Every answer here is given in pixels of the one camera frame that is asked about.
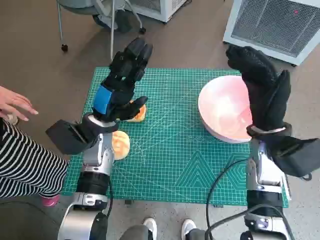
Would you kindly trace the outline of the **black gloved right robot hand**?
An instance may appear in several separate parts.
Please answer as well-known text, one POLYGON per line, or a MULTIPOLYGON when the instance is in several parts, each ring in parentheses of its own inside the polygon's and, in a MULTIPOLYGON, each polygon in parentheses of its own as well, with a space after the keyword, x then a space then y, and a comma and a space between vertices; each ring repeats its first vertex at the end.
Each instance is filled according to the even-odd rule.
POLYGON ((230 45, 225 53, 228 66, 241 73, 247 87, 253 125, 262 131, 283 128, 291 94, 290 72, 277 72, 262 51, 250 46, 230 45))

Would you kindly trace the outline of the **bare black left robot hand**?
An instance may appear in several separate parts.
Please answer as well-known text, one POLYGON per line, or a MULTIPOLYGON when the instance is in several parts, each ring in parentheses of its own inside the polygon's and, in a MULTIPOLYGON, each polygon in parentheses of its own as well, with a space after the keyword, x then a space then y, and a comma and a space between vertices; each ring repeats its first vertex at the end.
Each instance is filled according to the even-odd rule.
POLYGON ((136 117, 148 100, 141 96, 132 100, 153 52, 153 45, 135 38, 123 51, 115 54, 108 76, 101 82, 93 101, 93 115, 101 121, 125 121, 136 117))

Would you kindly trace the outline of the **person's hand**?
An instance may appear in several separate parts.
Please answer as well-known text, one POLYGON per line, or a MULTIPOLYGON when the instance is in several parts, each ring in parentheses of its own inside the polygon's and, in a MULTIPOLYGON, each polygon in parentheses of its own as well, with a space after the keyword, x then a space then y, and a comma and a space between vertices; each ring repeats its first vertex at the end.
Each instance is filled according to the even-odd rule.
POLYGON ((32 115, 39 114, 39 112, 33 108, 32 103, 27 97, 1 86, 0 117, 8 120, 8 115, 13 115, 20 120, 29 121, 29 119, 23 113, 21 113, 17 107, 29 112, 32 115))

